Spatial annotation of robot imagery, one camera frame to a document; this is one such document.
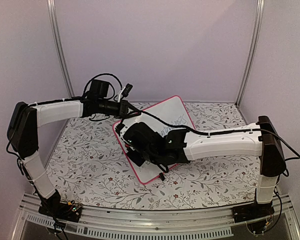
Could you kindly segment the pink framed whiteboard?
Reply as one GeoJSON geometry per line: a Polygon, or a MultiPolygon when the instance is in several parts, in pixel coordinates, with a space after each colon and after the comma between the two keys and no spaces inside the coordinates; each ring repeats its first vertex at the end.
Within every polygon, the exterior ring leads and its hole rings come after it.
{"type": "MultiPolygon", "coordinates": [[[[159,103],[153,104],[143,109],[164,122],[171,125],[185,125],[195,129],[195,125],[186,109],[186,106],[182,99],[178,95],[174,95],[168,99],[165,99],[159,103]]],[[[123,123],[130,127],[133,123],[144,122],[153,131],[159,133],[162,137],[167,135],[172,130],[171,127],[162,124],[154,118],[142,114],[137,117],[126,119],[123,123]]],[[[144,162],[141,166],[137,166],[129,157],[127,158],[137,180],[140,184],[146,185],[163,174],[164,172],[156,165],[150,162],[144,162]]]]}

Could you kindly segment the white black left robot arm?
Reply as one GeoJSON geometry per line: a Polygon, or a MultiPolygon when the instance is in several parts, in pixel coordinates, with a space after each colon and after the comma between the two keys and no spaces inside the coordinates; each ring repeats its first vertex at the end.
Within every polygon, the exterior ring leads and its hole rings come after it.
{"type": "Polygon", "coordinates": [[[133,106],[125,98],[133,85],[127,83],[118,93],[108,96],[110,86],[107,81],[92,79],[80,96],[34,103],[20,101],[14,107],[7,129],[6,151],[16,156],[21,174],[33,186],[37,195],[46,200],[44,207],[53,217],[60,217],[65,210],[64,205],[58,201],[60,194],[41,159],[40,129],[56,122],[98,114],[126,117],[133,106]]]}

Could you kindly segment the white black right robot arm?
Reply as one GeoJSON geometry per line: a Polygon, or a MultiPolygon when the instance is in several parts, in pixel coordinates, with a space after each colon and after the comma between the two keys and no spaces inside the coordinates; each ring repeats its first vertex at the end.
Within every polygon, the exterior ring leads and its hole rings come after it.
{"type": "Polygon", "coordinates": [[[115,127],[115,132],[127,147],[127,156],[136,165],[149,162],[162,172],[169,166],[185,164],[209,157],[255,156],[260,160],[255,202],[249,206],[252,218],[259,218],[268,210],[278,177],[286,170],[280,139],[267,116],[260,116],[256,123],[202,132],[185,125],[172,125],[161,136],[145,122],[125,123],[115,127]]]}

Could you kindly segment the black whiteboard foot clip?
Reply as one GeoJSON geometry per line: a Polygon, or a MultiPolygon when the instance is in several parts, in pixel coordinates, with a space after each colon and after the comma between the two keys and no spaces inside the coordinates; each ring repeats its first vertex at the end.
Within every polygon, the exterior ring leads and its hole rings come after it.
{"type": "Polygon", "coordinates": [[[164,176],[164,174],[163,174],[162,172],[159,174],[159,178],[160,178],[162,181],[165,180],[165,176],[164,176]]]}

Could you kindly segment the floral patterned table mat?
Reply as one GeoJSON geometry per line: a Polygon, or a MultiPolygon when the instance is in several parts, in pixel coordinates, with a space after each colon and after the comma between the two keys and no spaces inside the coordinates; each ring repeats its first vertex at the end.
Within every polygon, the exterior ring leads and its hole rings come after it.
{"type": "Polygon", "coordinates": [[[253,156],[204,158],[174,167],[165,179],[142,184],[113,132],[116,119],[71,119],[46,171],[62,200],[87,206],[172,210],[250,202],[258,183],[253,156]]]}

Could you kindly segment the aluminium front rail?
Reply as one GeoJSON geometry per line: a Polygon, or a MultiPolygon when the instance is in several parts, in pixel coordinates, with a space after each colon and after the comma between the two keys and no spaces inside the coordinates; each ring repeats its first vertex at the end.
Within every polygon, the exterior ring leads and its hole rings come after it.
{"type": "Polygon", "coordinates": [[[186,210],[127,210],[84,206],[79,222],[65,223],[69,237],[101,240],[300,240],[300,227],[287,194],[273,200],[273,228],[249,232],[266,217],[237,221],[230,206],[186,210]]]}

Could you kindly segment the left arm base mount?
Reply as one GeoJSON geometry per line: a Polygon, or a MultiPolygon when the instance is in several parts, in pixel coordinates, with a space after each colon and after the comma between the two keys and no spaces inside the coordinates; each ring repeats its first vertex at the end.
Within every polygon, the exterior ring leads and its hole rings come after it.
{"type": "Polygon", "coordinates": [[[42,215],[53,217],[60,220],[78,223],[82,215],[81,203],[42,201],[38,212],[42,215]]]}

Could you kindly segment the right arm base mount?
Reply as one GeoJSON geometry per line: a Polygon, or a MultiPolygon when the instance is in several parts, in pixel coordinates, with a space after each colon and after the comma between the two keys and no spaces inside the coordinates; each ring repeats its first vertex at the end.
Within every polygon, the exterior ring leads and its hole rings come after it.
{"type": "Polygon", "coordinates": [[[231,208],[232,217],[235,223],[242,223],[259,218],[264,218],[275,213],[273,201],[270,203],[252,203],[234,206],[231,208]]]}

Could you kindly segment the left aluminium corner post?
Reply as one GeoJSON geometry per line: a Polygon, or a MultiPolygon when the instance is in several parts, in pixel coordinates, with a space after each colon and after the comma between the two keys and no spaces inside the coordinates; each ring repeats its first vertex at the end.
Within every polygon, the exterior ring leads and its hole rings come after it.
{"type": "Polygon", "coordinates": [[[59,25],[58,25],[56,4],[55,4],[54,0],[47,0],[46,2],[47,2],[49,21],[50,21],[50,26],[51,26],[51,30],[52,30],[56,54],[57,54],[57,58],[58,58],[60,69],[61,69],[61,74],[62,74],[68,95],[70,97],[73,97],[75,94],[74,94],[74,89],[73,89],[73,86],[71,83],[71,79],[70,79],[70,75],[69,75],[69,71],[68,71],[68,67],[67,67],[67,63],[66,63],[66,58],[65,58],[65,54],[64,54],[64,50],[63,50],[61,34],[60,34],[59,25]]]}

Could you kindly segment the aluminium corner post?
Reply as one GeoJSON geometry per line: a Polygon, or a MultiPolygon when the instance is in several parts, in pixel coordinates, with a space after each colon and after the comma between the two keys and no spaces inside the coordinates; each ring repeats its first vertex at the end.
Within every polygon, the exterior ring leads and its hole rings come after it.
{"type": "Polygon", "coordinates": [[[251,35],[251,41],[249,45],[249,51],[248,56],[246,60],[246,64],[243,71],[243,76],[241,80],[241,84],[239,87],[239,91],[236,97],[235,105],[240,108],[243,98],[245,95],[245,91],[248,85],[249,77],[251,74],[251,70],[253,67],[253,62],[258,46],[258,40],[260,36],[260,31],[262,27],[263,22],[263,14],[264,14],[264,7],[265,7],[265,1],[264,0],[257,0],[256,1],[256,9],[255,9],[255,16],[254,16],[254,23],[252,28],[252,35],[251,35]]]}
{"type": "Polygon", "coordinates": [[[57,54],[57,58],[58,58],[60,69],[61,69],[61,74],[62,74],[68,95],[70,97],[73,97],[75,94],[74,94],[74,89],[73,89],[73,86],[71,83],[71,79],[70,79],[70,75],[69,75],[69,71],[68,71],[68,67],[67,67],[67,63],[66,63],[66,58],[65,58],[65,54],[64,54],[64,50],[63,50],[61,34],[60,34],[59,25],[58,25],[56,4],[55,4],[54,0],[47,0],[46,2],[47,2],[49,21],[50,21],[50,26],[51,26],[51,30],[52,30],[56,54],[57,54]]]}

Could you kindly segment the right aluminium corner post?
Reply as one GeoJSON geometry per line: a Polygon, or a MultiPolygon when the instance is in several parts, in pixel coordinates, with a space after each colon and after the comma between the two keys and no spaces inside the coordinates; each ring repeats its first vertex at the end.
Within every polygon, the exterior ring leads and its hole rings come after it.
{"type": "Polygon", "coordinates": [[[248,85],[249,77],[251,74],[251,70],[253,67],[253,62],[258,46],[258,40],[260,36],[260,31],[262,27],[263,22],[263,14],[264,14],[264,7],[265,7],[265,1],[264,0],[257,0],[256,1],[256,9],[255,9],[255,16],[254,16],[254,23],[252,28],[252,35],[251,35],[251,41],[249,45],[249,51],[248,56],[246,60],[246,64],[243,71],[243,76],[241,80],[241,84],[239,87],[239,91],[236,97],[235,105],[240,108],[243,98],[245,95],[245,91],[248,85]]]}

